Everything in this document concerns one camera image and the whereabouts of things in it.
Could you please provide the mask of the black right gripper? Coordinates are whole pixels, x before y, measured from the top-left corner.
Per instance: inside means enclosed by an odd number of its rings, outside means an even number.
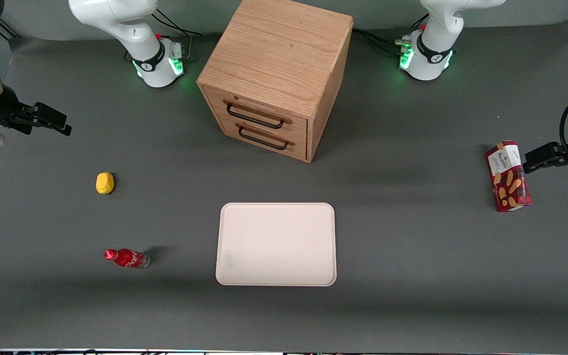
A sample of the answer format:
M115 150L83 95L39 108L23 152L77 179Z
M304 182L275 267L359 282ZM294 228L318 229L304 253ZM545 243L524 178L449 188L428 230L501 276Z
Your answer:
M29 106L20 103L10 87L3 87L0 94L0 127L29 135L36 125L33 117L26 111L27 108ZM66 124L66 115L47 104L35 103L35 119L65 136L71 135L72 127Z

